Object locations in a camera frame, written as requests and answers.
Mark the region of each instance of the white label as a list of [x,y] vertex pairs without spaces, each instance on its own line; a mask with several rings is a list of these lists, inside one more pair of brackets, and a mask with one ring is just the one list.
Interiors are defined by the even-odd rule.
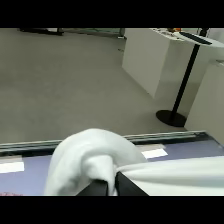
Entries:
[[164,149],[155,149],[155,150],[150,150],[150,151],[144,151],[144,152],[142,152],[142,154],[146,159],[168,155]]
[[7,156],[0,158],[0,173],[24,171],[24,163],[21,156]]

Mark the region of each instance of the black stand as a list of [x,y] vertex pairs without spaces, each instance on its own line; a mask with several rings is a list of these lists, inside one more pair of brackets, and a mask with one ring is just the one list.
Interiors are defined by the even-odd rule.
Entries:
[[[200,36],[205,37],[206,34],[207,34],[207,30],[208,29],[209,28],[202,28],[202,30],[200,32]],[[192,51],[190,60],[188,62],[187,69],[186,69],[183,81],[181,83],[181,86],[180,86],[179,92],[177,94],[177,98],[176,98],[175,104],[173,106],[173,110],[172,111],[160,110],[160,111],[158,111],[156,113],[156,117],[160,121],[162,121],[163,123],[165,123],[167,125],[174,126],[174,127],[184,127],[184,125],[185,125],[186,117],[184,117],[181,114],[178,114],[177,113],[177,109],[178,109],[178,107],[180,105],[180,101],[181,101],[181,98],[183,96],[185,87],[187,85],[187,81],[188,81],[188,79],[190,77],[191,70],[192,70],[192,67],[194,65],[194,62],[195,62],[195,59],[196,59],[196,56],[197,56],[199,48],[200,48],[200,45],[197,45],[197,44],[194,45],[194,49]]]

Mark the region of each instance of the stand base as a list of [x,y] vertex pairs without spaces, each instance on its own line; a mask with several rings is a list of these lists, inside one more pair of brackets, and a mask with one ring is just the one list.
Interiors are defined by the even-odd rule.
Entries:
[[186,117],[181,114],[176,113],[173,120],[170,120],[171,111],[169,110],[160,110],[156,112],[156,117],[163,123],[173,126],[173,127],[184,127],[186,123]]

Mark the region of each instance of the concrete floor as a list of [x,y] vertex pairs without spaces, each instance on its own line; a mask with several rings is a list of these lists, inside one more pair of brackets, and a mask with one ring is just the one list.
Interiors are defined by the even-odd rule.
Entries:
[[182,131],[122,69],[125,40],[0,29],[0,143],[64,139],[87,128],[121,135]]

